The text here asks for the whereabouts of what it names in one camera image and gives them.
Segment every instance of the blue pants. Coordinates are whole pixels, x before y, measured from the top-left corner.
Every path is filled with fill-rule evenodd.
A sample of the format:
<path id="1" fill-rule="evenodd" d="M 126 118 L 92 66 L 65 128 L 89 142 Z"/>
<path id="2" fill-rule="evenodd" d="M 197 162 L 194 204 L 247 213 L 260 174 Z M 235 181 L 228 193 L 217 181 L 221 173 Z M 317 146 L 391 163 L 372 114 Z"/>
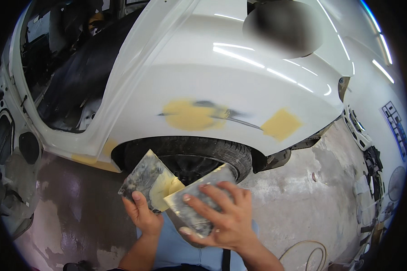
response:
<path id="1" fill-rule="evenodd" d="M 166 212 L 163 212 L 162 215 L 164 225 L 158 240 L 157 254 L 152 270 L 181 264 L 198 265 L 210 271 L 222 270 L 222 248 L 195 248 L 176 231 Z M 252 220 L 252 229 L 257 235 L 259 234 L 258 224 L 254 220 Z M 140 238 L 141 235 L 141 230 L 137 228 L 137 238 Z M 237 252 L 231 251 L 230 269 L 231 271 L 244 271 L 246 269 L 243 259 Z"/>

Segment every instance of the car door opening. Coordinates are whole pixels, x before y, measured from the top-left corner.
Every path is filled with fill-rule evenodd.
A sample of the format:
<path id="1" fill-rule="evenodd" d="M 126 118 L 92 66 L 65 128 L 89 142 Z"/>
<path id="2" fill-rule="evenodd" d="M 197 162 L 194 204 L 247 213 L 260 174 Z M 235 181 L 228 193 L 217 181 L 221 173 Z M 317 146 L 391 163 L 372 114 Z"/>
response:
<path id="1" fill-rule="evenodd" d="M 38 114 L 50 128 L 87 129 L 119 49 L 147 2 L 120 6 L 111 0 L 105 10 L 102 1 L 32 3 L 22 33 L 22 66 Z"/>

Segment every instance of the left hand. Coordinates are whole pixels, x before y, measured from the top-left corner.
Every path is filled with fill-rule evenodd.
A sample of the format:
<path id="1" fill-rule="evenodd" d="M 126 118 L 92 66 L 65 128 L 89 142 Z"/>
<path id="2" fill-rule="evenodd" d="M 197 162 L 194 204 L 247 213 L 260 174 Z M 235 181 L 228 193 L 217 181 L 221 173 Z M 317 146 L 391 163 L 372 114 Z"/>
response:
<path id="1" fill-rule="evenodd" d="M 122 201 L 133 223 L 142 231 L 142 235 L 159 236 L 163 228 L 163 216 L 149 210 L 146 198 L 141 192 L 134 191 L 131 196 L 135 204 L 124 197 Z"/>

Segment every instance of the garage floor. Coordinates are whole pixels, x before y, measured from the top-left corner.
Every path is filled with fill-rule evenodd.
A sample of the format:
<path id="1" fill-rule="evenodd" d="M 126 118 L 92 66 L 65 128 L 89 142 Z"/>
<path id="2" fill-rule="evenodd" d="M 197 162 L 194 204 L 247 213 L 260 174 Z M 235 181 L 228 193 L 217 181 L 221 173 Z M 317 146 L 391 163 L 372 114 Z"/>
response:
<path id="1" fill-rule="evenodd" d="M 314 147 L 293 151 L 285 166 L 251 173 L 240 185 L 252 191 L 263 244 L 280 257 L 299 241 L 317 240 L 327 248 L 326 264 L 350 262 L 361 239 L 357 204 L 372 203 L 369 195 L 353 195 L 363 171 L 362 152 L 339 120 Z M 44 153 L 34 222 L 15 241 L 27 262 L 41 271 L 61 271 L 67 262 L 80 260 L 97 270 L 117 267 L 136 241 L 135 226 L 117 195 L 125 176 Z M 296 246 L 283 258 L 285 270 L 304 270 L 317 246 Z M 315 251 L 308 270 L 316 270 L 320 259 Z"/>

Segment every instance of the putty knife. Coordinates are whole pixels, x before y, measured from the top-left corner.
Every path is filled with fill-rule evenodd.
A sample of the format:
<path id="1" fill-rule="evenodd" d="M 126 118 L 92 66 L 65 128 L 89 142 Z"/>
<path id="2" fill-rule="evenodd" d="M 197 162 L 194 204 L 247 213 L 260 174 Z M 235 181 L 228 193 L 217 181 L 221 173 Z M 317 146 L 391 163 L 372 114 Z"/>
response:
<path id="1" fill-rule="evenodd" d="M 216 186 L 216 184 L 221 181 L 229 181 L 235 184 L 235 178 L 232 174 L 232 171 L 226 164 L 219 166 L 217 169 L 203 176 L 194 183 L 186 186 L 185 188 L 165 197 L 164 201 L 189 228 L 194 230 L 199 237 L 204 238 L 211 233 L 214 225 L 209 220 L 196 213 L 195 210 L 193 210 L 193 208 L 191 208 L 189 205 L 187 205 L 183 201 L 183 197 L 184 194 L 193 195 L 209 205 L 214 210 L 221 212 L 222 209 L 217 205 L 217 203 L 215 203 L 206 194 L 200 192 L 198 187 L 200 184 L 211 184 L 213 186 Z M 224 189 L 222 191 L 225 192 L 231 200 L 233 200 L 229 192 Z"/>

